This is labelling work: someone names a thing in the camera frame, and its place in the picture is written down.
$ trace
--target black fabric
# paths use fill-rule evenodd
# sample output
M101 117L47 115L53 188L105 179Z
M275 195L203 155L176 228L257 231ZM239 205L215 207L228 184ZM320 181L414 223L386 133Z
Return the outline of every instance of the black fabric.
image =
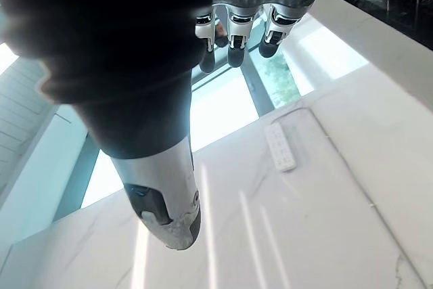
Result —
M189 133L190 70L212 0L0 0L5 40L49 71L42 92L73 104L102 150L139 158Z

